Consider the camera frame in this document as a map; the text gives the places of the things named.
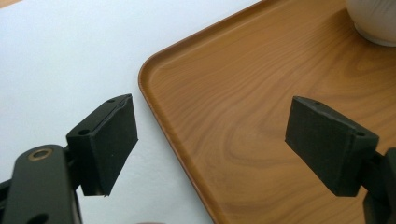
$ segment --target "tabletop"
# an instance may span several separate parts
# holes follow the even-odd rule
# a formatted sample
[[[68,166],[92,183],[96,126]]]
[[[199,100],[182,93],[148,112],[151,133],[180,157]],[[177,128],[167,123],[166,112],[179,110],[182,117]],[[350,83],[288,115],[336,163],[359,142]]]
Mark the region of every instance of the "tabletop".
[[[78,189],[84,223],[211,223],[137,75],[150,55],[255,2],[2,0],[0,182],[22,152],[65,147],[65,135],[99,104],[130,92],[139,142],[109,197]]]

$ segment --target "bowl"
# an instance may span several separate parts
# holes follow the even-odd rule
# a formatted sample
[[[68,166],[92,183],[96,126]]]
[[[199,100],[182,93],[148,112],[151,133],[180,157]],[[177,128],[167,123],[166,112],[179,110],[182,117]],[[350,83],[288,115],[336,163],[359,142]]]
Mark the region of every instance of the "bowl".
[[[396,47],[396,0],[346,0],[346,9],[364,38]]]

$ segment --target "metal ring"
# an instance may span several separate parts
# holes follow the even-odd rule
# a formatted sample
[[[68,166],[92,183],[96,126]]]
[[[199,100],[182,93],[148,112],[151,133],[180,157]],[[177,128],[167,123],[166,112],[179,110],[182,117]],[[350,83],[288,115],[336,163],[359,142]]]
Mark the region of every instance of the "metal ring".
[[[52,148],[40,148],[29,154],[29,161],[41,161],[46,159],[50,154],[52,154]]]

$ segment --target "tray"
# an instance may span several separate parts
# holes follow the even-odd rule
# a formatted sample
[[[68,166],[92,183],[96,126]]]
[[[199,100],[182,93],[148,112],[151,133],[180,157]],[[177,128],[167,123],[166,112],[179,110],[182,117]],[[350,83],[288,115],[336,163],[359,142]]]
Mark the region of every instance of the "tray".
[[[363,223],[284,143],[293,95],[396,147],[396,48],[361,38],[344,0],[268,0],[152,56],[139,85],[216,223]]]

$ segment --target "bowl base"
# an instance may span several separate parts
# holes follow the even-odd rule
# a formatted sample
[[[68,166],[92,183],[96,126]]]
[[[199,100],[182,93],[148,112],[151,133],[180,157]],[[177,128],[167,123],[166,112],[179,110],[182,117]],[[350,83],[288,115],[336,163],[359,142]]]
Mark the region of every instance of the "bowl base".
[[[394,42],[388,42],[386,40],[383,39],[378,39],[375,36],[372,36],[370,34],[368,34],[367,32],[363,31],[356,23],[355,23],[355,29],[356,31],[358,31],[358,33],[363,36],[365,39],[377,44],[377,45],[382,45],[382,46],[386,46],[386,47],[396,47],[396,43]]]

